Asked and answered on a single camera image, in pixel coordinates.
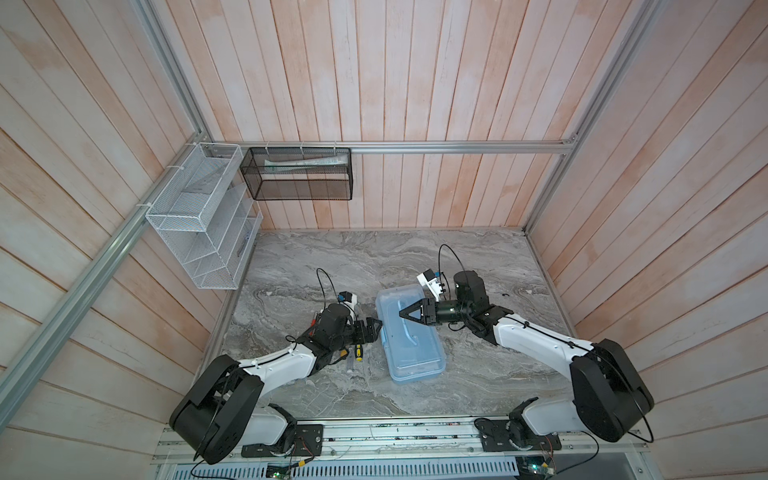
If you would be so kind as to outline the blue plastic tool box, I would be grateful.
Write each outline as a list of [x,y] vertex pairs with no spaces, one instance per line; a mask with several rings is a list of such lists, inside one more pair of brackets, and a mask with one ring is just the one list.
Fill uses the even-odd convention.
[[392,380],[403,385],[441,375],[446,354],[437,329],[406,320],[399,312],[424,298],[420,285],[381,290],[376,297],[380,338]]

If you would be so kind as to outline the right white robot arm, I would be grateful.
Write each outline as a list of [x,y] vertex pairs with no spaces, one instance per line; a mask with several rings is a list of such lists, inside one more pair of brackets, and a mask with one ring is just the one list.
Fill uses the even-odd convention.
[[568,399],[532,397],[513,409],[506,424],[513,448],[530,450],[541,438],[578,431],[616,443],[647,421],[655,400],[617,342],[593,343],[559,334],[495,305],[473,270],[455,274],[455,296],[449,300],[442,298],[435,272],[423,272],[418,281],[431,294],[402,308],[401,318],[427,326],[461,323],[476,337],[525,354],[570,381]]

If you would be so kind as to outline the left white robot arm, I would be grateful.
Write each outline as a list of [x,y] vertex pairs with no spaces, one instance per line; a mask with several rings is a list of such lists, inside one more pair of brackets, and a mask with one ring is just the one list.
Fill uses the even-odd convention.
[[353,301],[326,306],[279,351],[235,360],[222,354],[206,367],[173,410],[170,428],[213,465],[238,446],[258,445],[277,456],[296,450],[297,420],[283,407],[259,407],[264,395],[308,378],[378,340],[383,322],[360,318]]

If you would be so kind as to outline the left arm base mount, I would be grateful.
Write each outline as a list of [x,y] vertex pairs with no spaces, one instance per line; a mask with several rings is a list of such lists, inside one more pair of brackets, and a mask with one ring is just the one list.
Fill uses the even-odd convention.
[[319,423],[289,426],[273,445],[250,444],[240,448],[243,458],[288,460],[320,456],[324,426]]

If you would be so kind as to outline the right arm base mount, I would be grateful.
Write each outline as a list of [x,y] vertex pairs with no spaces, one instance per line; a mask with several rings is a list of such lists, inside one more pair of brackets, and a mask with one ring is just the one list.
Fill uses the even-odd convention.
[[545,452],[562,449],[558,435],[536,435],[522,421],[476,418],[473,422],[479,433],[484,452],[531,451]]

